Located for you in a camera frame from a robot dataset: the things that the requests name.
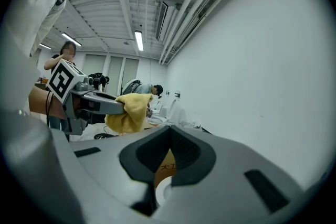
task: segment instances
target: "fluorescent light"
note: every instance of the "fluorescent light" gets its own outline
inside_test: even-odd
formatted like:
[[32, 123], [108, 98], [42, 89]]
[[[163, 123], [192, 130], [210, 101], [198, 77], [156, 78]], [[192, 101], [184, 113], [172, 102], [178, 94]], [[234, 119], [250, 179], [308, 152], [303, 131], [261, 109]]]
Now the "fluorescent light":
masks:
[[78, 43], [77, 41], [75, 41], [72, 37], [68, 36], [67, 34], [63, 33], [62, 36], [64, 36], [66, 39], [69, 39], [70, 41], [72, 41], [73, 43], [75, 43], [77, 46], [81, 47], [82, 44]]
[[143, 42], [142, 42], [142, 32], [135, 31], [136, 43], [138, 43], [138, 48], [140, 51], [143, 51]]
[[48, 46], [46, 46], [46, 45], [40, 44], [40, 46], [42, 46], [42, 47], [44, 47], [44, 48], [47, 48], [47, 49], [51, 50], [51, 48], [48, 47]]

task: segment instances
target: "jeans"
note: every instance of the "jeans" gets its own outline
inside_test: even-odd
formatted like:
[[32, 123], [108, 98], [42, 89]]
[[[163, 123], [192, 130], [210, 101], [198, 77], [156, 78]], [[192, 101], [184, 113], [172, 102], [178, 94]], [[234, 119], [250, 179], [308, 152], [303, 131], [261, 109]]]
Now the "jeans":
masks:
[[[59, 118], [50, 116], [49, 117], [49, 125], [50, 125], [50, 128], [64, 131], [66, 129], [66, 127], [68, 126], [68, 123], [67, 123], [66, 120], [61, 120]], [[69, 141], [70, 136], [67, 135], [67, 134], [65, 136], [66, 136], [67, 140]]]

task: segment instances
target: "ceiling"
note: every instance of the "ceiling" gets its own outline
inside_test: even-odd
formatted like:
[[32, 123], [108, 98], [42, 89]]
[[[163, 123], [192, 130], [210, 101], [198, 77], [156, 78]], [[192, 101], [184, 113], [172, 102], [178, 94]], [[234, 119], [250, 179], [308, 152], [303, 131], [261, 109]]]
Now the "ceiling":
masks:
[[[79, 49], [83, 51], [108, 51], [159, 59], [164, 45], [155, 38], [155, 20], [161, 1], [184, 2], [148, 0], [146, 6], [146, 0], [68, 0], [43, 43], [58, 51], [65, 42], [61, 33], [66, 32], [82, 44]], [[135, 30], [143, 32], [144, 51], [139, 51], [134, 41]]]

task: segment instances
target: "black hair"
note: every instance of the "black hair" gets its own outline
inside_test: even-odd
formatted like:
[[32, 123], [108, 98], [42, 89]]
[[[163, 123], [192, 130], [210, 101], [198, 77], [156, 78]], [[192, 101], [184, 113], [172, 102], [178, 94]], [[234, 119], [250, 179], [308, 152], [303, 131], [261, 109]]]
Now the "black hair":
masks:
[[61, 48], [61, 51], [59, 52], [59, 55], [62, 55], [63, 54], [63, 50], [65, 49], [68, 49], [70, 48], [70, 46], [73, 47], [74, 51], [75, 51], [75, 55], [76, 55], [76, 44], [73, 43], [72, 41], [67, 41], [64, 43], [63, 47]]
[[158, 95], [160, 95], [160, 94], [163, 92], [163, 88], [162, 88], [161, 85], [155, 85], [154, 87], [158, 90], [158, 91], [157, 91], [157, 92], [158, 92], [158, 93], [157, 93]]

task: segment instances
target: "woman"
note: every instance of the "woman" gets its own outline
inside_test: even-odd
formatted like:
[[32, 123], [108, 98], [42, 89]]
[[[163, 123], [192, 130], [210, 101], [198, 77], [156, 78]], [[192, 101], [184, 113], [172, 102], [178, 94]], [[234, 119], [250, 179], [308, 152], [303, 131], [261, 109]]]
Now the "woman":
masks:
[[[55, 54], [54, 56], [52, 56], [51, 59], [46, 61], [46, 63], [44, 64], [44, 69], [45, 70], [50, 70], [51, 69], [51, 73], [52, 73], [55, 66], [60, 61], [60, 59], [67, 60], [69, 62], [72, 62], [75, 65], [75, 63], [73, 61], [74, 60], [73, 58], [75, 57], [75, 55], [76, 55], [76, 45], [71, 41], [67, 41], [67, 42], [65, 42], [65, 44], [61, 48], [61, 51], [60, 51], [59, 54]], [[53, 129], [58, 129], [58, 130], [64, 131], [67, 127], [67, 121], [66, 120], [61, 120], [61, 119], [53, 117], [53, 116], [49, 117], [49, 122], [50, 122], [50, 128], [53, 128]]]

